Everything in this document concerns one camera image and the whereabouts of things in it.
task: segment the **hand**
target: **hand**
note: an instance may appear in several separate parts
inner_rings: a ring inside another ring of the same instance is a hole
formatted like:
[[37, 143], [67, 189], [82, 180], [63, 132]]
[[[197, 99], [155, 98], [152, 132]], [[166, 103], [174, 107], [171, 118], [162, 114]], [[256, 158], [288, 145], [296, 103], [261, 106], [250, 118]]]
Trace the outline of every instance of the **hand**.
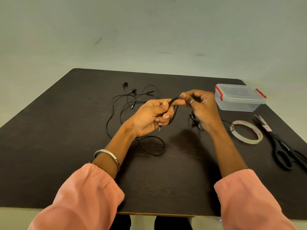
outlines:
[[171, 99], [149, 100], [126, 122], [136, 131], [137, 137], [146, 135], [159, 126], [167, 126], [174, 116], [174, 105], [184, 105], [185, 100], [175, 100], [169, 108]]
[[186, 105], [194, 110], [195, 116], [201, 121], [203, 128], [211, 133], [219, 127], [223, 127], [219, 113], [217, 111], [214, 93], [193, 89], [180, 95], [185, 100]]

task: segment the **wall stain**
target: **wall stain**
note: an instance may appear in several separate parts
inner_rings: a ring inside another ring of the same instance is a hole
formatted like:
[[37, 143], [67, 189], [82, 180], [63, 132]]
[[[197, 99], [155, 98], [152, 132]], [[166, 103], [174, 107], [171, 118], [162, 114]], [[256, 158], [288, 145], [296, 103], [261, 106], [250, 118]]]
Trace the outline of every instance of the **wall stain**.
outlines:
[[102, 41], [102, 37], [100, 37], [97, 42], [94, 44], [94, 46], [96, 46], [98, 43], [100, 43]]

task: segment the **plastic container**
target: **plastic container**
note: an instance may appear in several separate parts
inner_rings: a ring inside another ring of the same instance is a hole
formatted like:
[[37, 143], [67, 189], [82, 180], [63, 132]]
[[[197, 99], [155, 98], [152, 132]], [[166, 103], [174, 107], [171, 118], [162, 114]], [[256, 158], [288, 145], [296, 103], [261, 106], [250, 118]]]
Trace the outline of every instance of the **plastic container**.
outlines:
[[266, 103], [266, 96], [259, 89], [247, 85], [217, 84], [215, 100], [221, 110], [253, 112]]

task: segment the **pink sweatshirt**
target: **pink sweatshirt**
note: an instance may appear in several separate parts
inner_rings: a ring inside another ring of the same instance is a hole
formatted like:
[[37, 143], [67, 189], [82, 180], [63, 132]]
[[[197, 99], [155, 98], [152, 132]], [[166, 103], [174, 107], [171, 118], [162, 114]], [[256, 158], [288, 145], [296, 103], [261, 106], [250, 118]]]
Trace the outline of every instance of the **pink sweatshirt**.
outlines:
[[[240, 170], [214, 185], [221, 203], [222, 224], [232, 229], [296, 229], [253, 170]], [[107, 230], [124, 193], [102, 169], [86, 164], [59, 189], [53, 204], [42, 210], [31, 230]]]

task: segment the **table surface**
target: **table surface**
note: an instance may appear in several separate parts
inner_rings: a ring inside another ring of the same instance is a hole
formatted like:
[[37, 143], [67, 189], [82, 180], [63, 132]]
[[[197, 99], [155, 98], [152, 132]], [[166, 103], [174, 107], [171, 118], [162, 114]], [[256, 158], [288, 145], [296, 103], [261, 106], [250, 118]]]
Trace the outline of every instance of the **table surface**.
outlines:
[[[63, 182], [110, 141], [105, 125], [111, 115], [111, 98], [125, 93], [123, 81], [138, 91], [156, 85], [162, 98], [193, 88], [214, 92], [218, 83], [244, 85], [237, 79], [73, 69], [0, 128], [0, 206], [45, 208], [52, 203]], [[115, 105], [111, 134], [120, 127], [119, 112], [125, 103], [123, 98]], [[136, 110], [128, 108], [122, 118], [128, 119]], [[119, 212], [220, 216], [213, 185], [221, 175], [213, 143], [207, 132], [191, 128], [189, 112], [190, 108], [179, 107], [170, 126], [152, 133], [165, 141], [162, 156], [151, 156], [138, 143], [132, 144], [116, 181], [125, 193]], [[261, 115], [290, 146], [307, 152], [307, 144], [267, 105], [255, 112], [219, 109], [219, 113], [229, 122], [255, 123], [254, 115]], [[244, 127], [236, 130], [256, 139]], [[265, 133], [256, 145], [231, 138], [283, 213], [290, 219], [307, 220], [307, 173], [297, 165], [293, 171], [283, 171], [272, 157]], [[144, 144], [152, 151], [161, 150], [154, 139]]]

